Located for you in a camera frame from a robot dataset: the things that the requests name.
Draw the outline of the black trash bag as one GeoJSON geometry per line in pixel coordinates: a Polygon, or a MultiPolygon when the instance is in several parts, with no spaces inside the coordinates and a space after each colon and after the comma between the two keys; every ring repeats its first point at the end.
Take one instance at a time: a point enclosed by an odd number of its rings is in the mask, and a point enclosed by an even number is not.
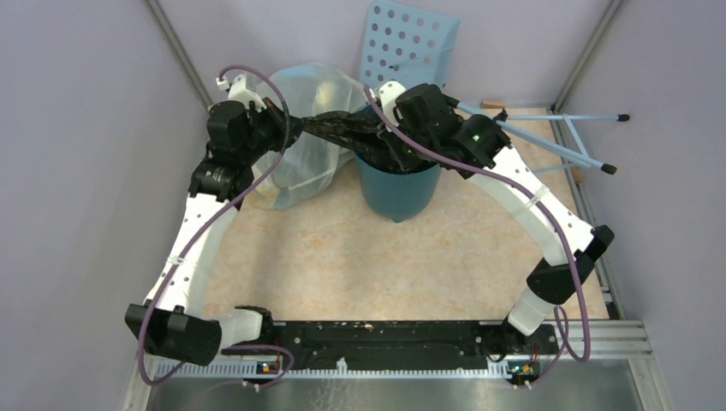
{"type": "Polygon", "coordinates": [[[371,110],[355,113],[337,110],[302,119],[303,131],[361,156],[373,167],[389,173],[391,149],[407,145],[398,139],[371,110]]]}

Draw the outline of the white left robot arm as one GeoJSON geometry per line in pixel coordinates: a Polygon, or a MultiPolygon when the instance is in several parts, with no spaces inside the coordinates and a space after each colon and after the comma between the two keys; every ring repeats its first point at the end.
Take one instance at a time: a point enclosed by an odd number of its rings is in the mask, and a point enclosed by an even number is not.
{"type": "Polygon", "coordinates": [[[201,300],[223,235],[245,195],[261,180],[253,165],[266,153],[282,153],[300,135],[301,120],[270,98],[246,104],[225,100],[209,110],[205,156],[193,170],[185,214],[157,282],[125,323],[142,351],[206,366],[220,349],[241,342],[255,354],[271,349],[274,330],[257,309],[235,309],[203,319],[201,300]]]}

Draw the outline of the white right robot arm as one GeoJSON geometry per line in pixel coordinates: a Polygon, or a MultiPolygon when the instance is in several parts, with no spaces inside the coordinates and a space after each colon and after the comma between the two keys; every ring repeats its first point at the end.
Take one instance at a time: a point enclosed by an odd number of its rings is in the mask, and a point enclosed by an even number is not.
{"type": "Polygon", "coordinates": [[[371,107],[404,170],[417,160],[440,164],[489,194],[539,246],[543,257],[502,329],[504,346],[524,353],[536,343],[536,330],[571,296],[584,299],[583,283],[615,236],[570,211],[535,176],[494,119],[459,116],[457,100],[433,84],[407,89],[390,80],[368,89],[371,107]]]}

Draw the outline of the teal plastic trash bin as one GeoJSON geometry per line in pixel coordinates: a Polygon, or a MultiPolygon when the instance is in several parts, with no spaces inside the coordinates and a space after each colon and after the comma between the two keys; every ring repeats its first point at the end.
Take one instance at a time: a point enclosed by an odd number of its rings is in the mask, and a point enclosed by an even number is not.
{"type": "Polygon", "coordinates": [[[425,210],[442,174],[438,164],[413,173],[396,174],[373,167],[358,154],[355,155],[355,163],[368,207],[395,223],[413,218],[425,210]]]}

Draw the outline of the translucent filled plastic bag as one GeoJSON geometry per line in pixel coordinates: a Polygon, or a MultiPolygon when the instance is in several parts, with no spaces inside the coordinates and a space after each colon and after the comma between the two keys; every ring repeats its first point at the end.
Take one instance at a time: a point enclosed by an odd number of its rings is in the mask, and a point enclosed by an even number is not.
{"type": "MultiPolygon", "coordinates": [[[[356,111],[366,103],[362,83],[325,63],[283,68],[271,76],[271,81],[282,92],[292,116],[356,111]]],[[[290,208],[321,194],[352,158],[349,150],[303,133],[243,203],[266,210],[290,208]]]]}

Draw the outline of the light blue perforated panel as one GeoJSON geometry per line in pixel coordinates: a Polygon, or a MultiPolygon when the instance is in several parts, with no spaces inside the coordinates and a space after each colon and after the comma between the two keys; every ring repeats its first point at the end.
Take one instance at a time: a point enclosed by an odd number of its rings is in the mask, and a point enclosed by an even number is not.
{"type": "Polygon", "coordinates": [[[391,1],[366,12],[359,81],[376,86],[396,80],[444,87],[461,20],[391,1]]]}

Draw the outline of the light blue folding stand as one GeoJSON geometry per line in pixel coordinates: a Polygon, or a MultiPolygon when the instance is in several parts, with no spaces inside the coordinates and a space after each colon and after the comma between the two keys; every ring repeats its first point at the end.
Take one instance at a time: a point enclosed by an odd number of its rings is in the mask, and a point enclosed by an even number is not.
{"type": "Polygon", "coordinates": [[[581,167],[600,170],[609,176],[613,176],[617,172],[617,167],[594,158],[588,152],[577,128],[577,122],[625,123],[631,120],[631,116],[625,113],[617,115],[510,114],[504,106],[495,105],[493,108],[481,108],[461,101],[458,102],[456,108],[469,115],[486,115],[504,131],[557,155],[562,159],[563,169],[581,167]],[[553,137],[551,140],[547,140],[539,134],[517,126],[519,122],[547,122],[553,137]]]}

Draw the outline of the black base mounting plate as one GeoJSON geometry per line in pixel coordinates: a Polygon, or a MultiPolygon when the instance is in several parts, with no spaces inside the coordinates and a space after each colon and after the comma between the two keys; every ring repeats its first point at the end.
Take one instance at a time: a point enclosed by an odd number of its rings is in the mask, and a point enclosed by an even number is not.
{"type": "Polygon", "coordinates": [[[502,320],[287,321],[267,327],[259,343],[287,349],[296,371],[454,371],[501,366],[505,360],[555,354],[555,329],[531,336],[502,320]]]}

